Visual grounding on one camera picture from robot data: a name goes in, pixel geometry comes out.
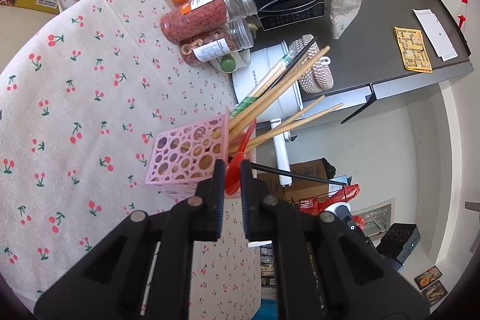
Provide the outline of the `red plastic spoon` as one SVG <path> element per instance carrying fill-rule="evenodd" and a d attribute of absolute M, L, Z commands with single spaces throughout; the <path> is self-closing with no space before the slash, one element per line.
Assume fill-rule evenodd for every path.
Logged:
<path fill-rule="evenodd" d="M 248 141 L 250 140 L 251 134 L 256 127 L 256 120 L 254 119 L 244 135 L 241 138 L 241 143 L 236 150 L 236 153 L 233 154 L 232 160 L 230 161 L 229 168 L 225 177 L 225 194 L 227 196 L 232 196 L 240 187 L 240 165 L 245 158 L 245 149 L 247 148 Z"/>

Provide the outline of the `pink perforated utensil basket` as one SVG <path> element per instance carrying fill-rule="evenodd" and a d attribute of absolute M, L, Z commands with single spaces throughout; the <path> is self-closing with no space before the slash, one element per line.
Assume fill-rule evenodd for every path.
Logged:
<path fill-rule="evenodd" d="M 213 175 L 217 160 L 228 158 L 228 110 L 222 115 L 160 132 L 154 138 L 145 185 L 183 201 Z"/>

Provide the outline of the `green-tipped wooden chopstick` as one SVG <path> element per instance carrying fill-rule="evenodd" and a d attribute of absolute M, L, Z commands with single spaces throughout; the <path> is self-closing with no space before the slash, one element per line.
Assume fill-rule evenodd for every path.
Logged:
<path fill-rule="evenodd" d="M 239 83 L 234 83 L 235 92 L 241 89 L 241 91 L 245 90 L 246 93 L 242 97 L 238 97 L 238 104 L 230 113 L 231 117 L 239 115 L 279 82 L 293 61 L 290 54 L 286 53 L 271 67 L 268 67 L 269 56 L 267 50 L 262 49 L 259 53 L 261 60 L 256 63 L 251 61 L 250 67 L 247 68 L 249 73 L 242 77 Z"/>

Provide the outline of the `white plastic spoon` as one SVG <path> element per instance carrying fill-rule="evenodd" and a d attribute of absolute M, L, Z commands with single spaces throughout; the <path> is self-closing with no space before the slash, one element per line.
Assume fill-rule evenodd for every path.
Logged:
<path fill-rule="evenodd" d="M 161 242 L 160 241 L 157 242 L 156 247 L 154 249 L 154 255 L 152 257 L 151 267 L 150 267 L 150 270 L 149 270 L 149 273 L 148 273 L 148 276 L 147 276 L 145 291 L 144 291 L 144 294 L 143 294 L 143 299 L 142 299 L 143 301 L 142 301 L 140 316 L 145 316 L 145 313 L 146 313 L 147 302 L 148 302 L 148 298 L 149 298 L 149 295 L 150 295 L 151 283 L 152 283 L 153 275 L 154 275 L 154 272 L 155 272 L 154 269 L 155 269 L 155 266 L 156 266 L 156 263 L 157 263 L 158 253 L 160 251 L 160 245 L 161 245 Z"/>

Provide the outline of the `red plastic bag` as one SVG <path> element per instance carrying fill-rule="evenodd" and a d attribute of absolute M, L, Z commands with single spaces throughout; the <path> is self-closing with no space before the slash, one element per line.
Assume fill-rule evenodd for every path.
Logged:
<path fill-rule="evenodd" d="M 334 213 L 338 207 L 345 206 L 352 212 L 350 201 L 360 194 L 360 185 L 344 185 L 326 196 L 313 196 L 296 202 L 300 212 L 318 216 L 324 211 Z"/>

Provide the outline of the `brown cardboard box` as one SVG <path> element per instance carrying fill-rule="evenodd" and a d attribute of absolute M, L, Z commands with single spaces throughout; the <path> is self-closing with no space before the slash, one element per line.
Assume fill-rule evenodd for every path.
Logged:
<path fill-rule="evenodd" d="M 336 168 L 325 158 L 313 161 L 295 163 L 290 166 L 291 172 L 298 175 L 306 175 L 319 179 L 333 179 L 336 175 Z M 329 185 L 315 182 L 309 179 L 297 177 L 292 180 L 291 185 L 283 186 L 280 183 L 280 176 L 272 173 L 258 173 L 258 179 L 267 183 L 268 189 L 273 196 L 285 201 L 297 202 L 314 196 L 326 197 L 329 192 Z"/>

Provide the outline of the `cherry print tablecloth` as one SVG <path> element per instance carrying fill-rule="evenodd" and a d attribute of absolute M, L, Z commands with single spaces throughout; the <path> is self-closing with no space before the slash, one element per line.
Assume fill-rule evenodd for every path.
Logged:
<path fill-rule="evenodd" d="M 32 310 L 135 210 L 156 135 L 236 104 L 228 75 L 186 65 L 164 0 L 58 0 L 1 73 L 1 275 Z"/>

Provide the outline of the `yellow fridge magnet sheet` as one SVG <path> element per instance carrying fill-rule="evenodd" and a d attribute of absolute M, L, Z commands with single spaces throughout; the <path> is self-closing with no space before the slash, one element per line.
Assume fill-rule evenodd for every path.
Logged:
<path fill-rule="evenodd" d="M 394 27 L 394 35 L 403 66 L 407 71 L 419 73 L 431 73 L 433 71 L 421 30 Z"/>

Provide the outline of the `grey refrigerator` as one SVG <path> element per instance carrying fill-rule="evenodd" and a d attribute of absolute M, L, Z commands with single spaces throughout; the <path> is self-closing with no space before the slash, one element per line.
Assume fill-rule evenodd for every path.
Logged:
<path fill-rule="evenodd" d="M 394 29 L 420 28 L 415 10 L 431 10 L 453 44 L 456 58 L 443 61 L 430 42 L 425 43 L 433 71 L 407 71 Z M 282 28 L 259 31 L 255 49 L 262 49 L 311 33 L 320 47 L 329 46 L 334 87 L 324 93 L 315 111 L 339 105 L 357 113 L 383 98 L 465 76 L 473 71 L 470 49 L 454 18 L 441 0 L 363 0 L 353 22 L 337 40 L 326 18 L 311 19 Z"/>

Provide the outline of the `white paper on fridge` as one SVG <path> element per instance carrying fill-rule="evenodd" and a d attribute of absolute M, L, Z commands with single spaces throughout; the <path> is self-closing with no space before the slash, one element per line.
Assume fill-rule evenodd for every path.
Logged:
<path fill-rule="evenodd" d="M 458 56 L 448 34 L 430 9 L 412 10 L 425 31 L 433 49 L 444 62 Z"/>

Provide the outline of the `jar of brown dried fruit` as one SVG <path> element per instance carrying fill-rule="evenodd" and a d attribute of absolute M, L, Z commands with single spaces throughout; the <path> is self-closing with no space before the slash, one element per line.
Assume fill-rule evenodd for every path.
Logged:
<path fill-rule="evenodd" d="M 253 45 L 254 38 L 247 20 L 236 19 L 181 41 L 179 49 L 184 62 L 193 67 L 250 49 Z"/>

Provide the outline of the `jar of red goji berries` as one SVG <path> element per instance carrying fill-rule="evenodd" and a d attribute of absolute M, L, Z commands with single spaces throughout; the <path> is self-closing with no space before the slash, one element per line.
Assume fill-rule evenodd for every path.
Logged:
<path fill-rule="evenodd" d="M 202 32 L 258 13 L 254 0 L 191 0 L 160 18 L 160 29 L 178 44 Z"/>

